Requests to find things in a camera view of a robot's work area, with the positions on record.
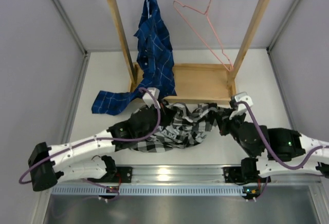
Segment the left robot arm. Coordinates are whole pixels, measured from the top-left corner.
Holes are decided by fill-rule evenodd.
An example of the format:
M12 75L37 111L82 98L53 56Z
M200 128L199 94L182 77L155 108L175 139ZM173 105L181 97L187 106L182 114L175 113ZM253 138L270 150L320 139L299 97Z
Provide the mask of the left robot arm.
M125 121L72 143L37 144L29 159L29 174L35 192L76 179L111 182L117 168L112 153L132 148L155 134L165 116L162 103L144 106Z

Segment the black white checkered shirt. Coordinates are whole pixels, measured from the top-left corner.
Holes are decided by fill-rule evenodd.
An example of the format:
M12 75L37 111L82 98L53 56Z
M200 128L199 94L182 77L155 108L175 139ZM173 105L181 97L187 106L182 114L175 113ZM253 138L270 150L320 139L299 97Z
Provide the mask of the black white checkered shirt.
M197 104L189 110L183 103L165 105L156 133L129 149L143 153L164 153L172 149L186 149L201 144L207 135L232 113L216 103Z

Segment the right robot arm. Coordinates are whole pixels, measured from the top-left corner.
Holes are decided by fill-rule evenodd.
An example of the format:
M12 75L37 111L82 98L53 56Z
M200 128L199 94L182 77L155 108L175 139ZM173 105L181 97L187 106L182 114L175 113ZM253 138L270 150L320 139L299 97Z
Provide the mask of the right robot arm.
M274 175L311 174L328 177L328 142L296 130L255 126L245 114L224 108L215 120L222 136L231 135L247 158L224 168L226 183L265 182Z

